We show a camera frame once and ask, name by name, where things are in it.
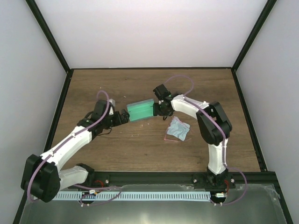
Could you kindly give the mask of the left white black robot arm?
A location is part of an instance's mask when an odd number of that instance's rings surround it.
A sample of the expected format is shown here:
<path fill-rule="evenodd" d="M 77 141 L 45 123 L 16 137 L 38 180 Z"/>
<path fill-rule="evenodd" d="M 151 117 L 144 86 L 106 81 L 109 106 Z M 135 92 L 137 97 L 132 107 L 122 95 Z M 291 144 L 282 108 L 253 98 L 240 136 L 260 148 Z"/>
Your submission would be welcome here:
<path fill-rule="evenodd" d="M 21 188 L 27 197 L 35 196 L 47 203 L 65 188 L 74 185 L 91 188 L 95 184 L 93 168 L 83 163 L 69 169 L 63 169 L 63 166 L 103 130 L 128 122 L 129 113 L 125 109 L 116 111 L 113 99 L 98 100 L 94 110 L 88 112 L 66 138 L 40 156 L 32 154 L 27 158 L 21 180 Z"/>

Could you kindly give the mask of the pink frame sunglasses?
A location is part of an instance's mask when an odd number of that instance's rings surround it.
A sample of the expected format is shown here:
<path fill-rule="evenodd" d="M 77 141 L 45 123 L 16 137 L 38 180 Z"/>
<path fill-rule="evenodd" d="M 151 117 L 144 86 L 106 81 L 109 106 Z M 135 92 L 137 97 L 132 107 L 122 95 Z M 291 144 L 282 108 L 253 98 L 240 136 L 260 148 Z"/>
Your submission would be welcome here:
<path fill-rule="evenodd" d="M 169 136 L 169 135 L 166 135 L 165 134 L 165 136 L 164 136 L 164 140 L 167 140 L 167 141 L 173 141 L 173 142 L 182 142 L 182 141 L 180 141 L 180 140 L 178 140 L 178 139 L 176 139 L 175 137 L 173 137 L 173 136 Z"/>

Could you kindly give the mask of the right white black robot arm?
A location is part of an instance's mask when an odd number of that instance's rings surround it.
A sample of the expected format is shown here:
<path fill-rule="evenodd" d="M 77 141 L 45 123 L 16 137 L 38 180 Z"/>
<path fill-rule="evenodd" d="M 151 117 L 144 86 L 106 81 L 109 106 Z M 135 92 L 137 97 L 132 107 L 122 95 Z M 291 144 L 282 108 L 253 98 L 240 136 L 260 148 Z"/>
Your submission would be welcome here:
<path fill-rule="evenodd" d="M 209 163 L 207 182 L 213 188 L 220 187 L 227 175 L 226 148 L 232 124 L 219 102 L 200 102 L 183 94 L 168 91 L 164 84 L 153 90 L 158 103 L 153 104 L 153 114 L 163 120 L 174 112 L 182 112 L 195 118 L 203 140 L 208 144 Z"/>

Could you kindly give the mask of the grey green glasses case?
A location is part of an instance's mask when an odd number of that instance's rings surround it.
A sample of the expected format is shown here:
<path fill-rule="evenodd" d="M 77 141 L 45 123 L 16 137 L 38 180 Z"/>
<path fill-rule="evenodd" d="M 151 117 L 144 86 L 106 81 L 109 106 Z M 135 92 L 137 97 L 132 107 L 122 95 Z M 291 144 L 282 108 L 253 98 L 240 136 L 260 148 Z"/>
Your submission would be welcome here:
<path fill-rule="evenodd" d="M 147 119 L 154 116 L 153 113 L 154 99 L 147 99 L 127 105 L 129 121 L 134 122 Z"/>

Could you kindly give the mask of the light blue cleaning cloth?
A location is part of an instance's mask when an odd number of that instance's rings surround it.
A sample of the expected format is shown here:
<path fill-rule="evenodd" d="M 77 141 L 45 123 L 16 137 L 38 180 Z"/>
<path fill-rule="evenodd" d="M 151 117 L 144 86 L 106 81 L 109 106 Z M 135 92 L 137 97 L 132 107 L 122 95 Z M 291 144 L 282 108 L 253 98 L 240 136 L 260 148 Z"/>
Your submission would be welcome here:
<path fill-rule="evenodd" d="M 182 122 L 178 117 L 174 117 L 166 130 L 166 135 L 173 136 L 180 141 L 185 141 L 189 131 L 189 124 Z"/>

